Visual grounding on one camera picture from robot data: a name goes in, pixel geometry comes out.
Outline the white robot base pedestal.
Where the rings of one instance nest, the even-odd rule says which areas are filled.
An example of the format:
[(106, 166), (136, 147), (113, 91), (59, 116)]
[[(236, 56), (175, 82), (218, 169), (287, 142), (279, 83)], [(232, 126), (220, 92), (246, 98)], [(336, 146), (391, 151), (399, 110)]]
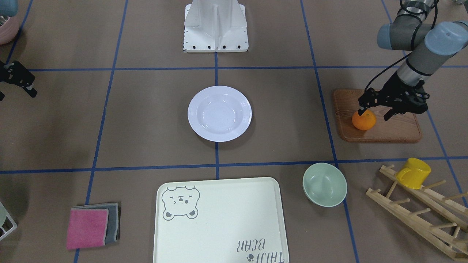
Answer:
[(194, 0), (184, 15), (184, 52), (248, 51), (245, 7), (237, 0)]

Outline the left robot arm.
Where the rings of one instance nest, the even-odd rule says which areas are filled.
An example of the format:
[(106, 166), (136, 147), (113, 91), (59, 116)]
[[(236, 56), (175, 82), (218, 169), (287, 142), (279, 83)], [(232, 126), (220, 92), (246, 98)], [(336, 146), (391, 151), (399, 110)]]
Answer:
[(397, 114), (422, 114), (428, 110), (430, 95), (423, 85), (446, 61), (463, 50), (468, 41), (466, 20), (424, 23), (431, 11), (437, 15), (437, 3), (436, 0), (401, 0), (393, 22), (379, 29), (379, 47), (405, 50), (408, 55), (401, 59), (402, 64), (381, 90), (365, 87), (358, 98), (358, 115), (377, 106), (389, 107), (385, 120)]

